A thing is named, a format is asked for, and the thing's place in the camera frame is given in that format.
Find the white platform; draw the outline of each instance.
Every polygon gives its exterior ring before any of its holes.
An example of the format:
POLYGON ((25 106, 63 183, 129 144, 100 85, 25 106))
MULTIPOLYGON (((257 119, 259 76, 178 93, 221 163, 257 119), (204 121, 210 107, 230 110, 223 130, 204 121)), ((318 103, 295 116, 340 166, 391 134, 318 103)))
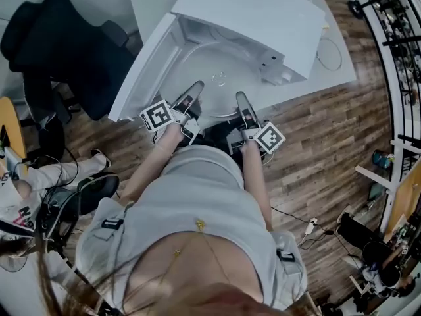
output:
MULTIPOLYGON (((165 13, 172 8, 176 1, 177 0, 132 0, 132 5, 143 42, 147 41, 165 13)), ((319 90, 337 86, 356 79, 355 70, 353 68, 347 46, 325 0, 310 1, 326 13, 326 22, 329 24, 330 29, 326 32, 325 36, 333 40, 339 47, 343 57, 342 67, 338 71, 331 72, 326 70, 317 60, 315 60, 308 80, 285 86, 261 84, 258 92, 260 95, 264 95, 265 97, 257 97, 254 100, 253 107, 256 110, 264 109, 289 99, 297 98, 302 95, 317 92, 319 90)), ((320 54, 321 56, 337 56, 337 51, 333 46, 323 45, 321 47, 325 50, 325 52, 320 54)))

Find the white machine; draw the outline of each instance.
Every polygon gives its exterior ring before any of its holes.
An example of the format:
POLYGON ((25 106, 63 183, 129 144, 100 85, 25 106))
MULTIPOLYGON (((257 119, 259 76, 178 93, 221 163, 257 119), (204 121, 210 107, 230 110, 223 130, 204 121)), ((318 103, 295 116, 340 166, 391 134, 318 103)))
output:
POLYGON ((325 13, 307 0, 177 0, 146 41, 109 118, 132 119, 160 96, 175 102, 196 81, 206 117, 236 114, 263 83, 306 80, 325 13))

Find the foot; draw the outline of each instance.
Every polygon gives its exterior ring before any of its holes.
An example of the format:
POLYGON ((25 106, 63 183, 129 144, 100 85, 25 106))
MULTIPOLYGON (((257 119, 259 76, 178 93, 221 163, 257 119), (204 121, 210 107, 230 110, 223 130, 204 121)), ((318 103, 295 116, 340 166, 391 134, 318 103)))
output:
POLYGON ((109 168, 112 165, 111 160, 100 149, 92 149, 91 150, 91 156, 92 157, 94 157, 96 155, 99 155, 99 154, 101 154, 105 157, 105 168, 106 169, 109 168))
POLYGON ((342 213, 341 213, 341 214, 339 215, 339 217, 336 219, 336 222, 337 222, 338 224, 340 224, 340 223, 341 223, 342 216, 343 216, 344 214, 346 214, 346 213, 348 213, 350 217, 353 217, 354 209, 353 209, 350 205, 348 205, 347 207, 345 207, 345 209, 342 211, 342 213))

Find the wooden floor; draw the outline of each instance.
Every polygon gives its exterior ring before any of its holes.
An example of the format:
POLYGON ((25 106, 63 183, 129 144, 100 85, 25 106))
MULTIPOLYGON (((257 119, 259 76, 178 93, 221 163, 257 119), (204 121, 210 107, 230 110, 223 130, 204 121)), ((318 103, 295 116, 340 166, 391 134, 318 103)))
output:
MULTIPOLYGON (((366 201, 370 182, 354 166, 375 170, 371 154, 375 149, 389 150, 391 125, 372 34, 364 21, 352 17, 347 0, 326 1, 341 28, 358 79, 273 107, 270 120, 287 141, 264 172, 273 207, 305 220, 316 217, 327 229, 335 227, 346 205, 356 207, 366 201)), ((77 114, 65 128, 67 145, 78 158, 88 156, 93 147, 102 149, 124 186, 151 149, 149 135, 140 126, 140 120, 93 122, 84 113, 77 114)), ((372 228, 379 223, 382 205, 372 211, 372 228)), ((276 228, 292 231, 298 242, 303 237, 306 224, 275 211, 273 221, 276 228)), ((320 235, 320 230, 312 234, 320 235)), ((330 301, 338 302, 349 295, 353 287, 348 276, 356 273, 340 260, 344 255, 346 251, 334 236, 302 251, 313 299, 330 294, 330 301)))

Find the black chair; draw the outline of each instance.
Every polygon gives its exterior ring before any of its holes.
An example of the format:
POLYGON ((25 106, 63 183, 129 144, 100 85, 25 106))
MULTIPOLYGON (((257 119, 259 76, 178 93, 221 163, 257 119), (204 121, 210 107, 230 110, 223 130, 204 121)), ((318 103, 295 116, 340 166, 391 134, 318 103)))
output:
POLYGON ((93 120, 110 111, 134 61, 127 41, 124 30, 111 21, 99 27, 86 22, 70 0, 44 0, 21 4, 0 50, 10 70, 23 73, 34 122, 57 116, 65 124, 72 118, 69 106, 77 103, 93 120), (74 99, 63 101, 52 81, 67 83, 74 99))

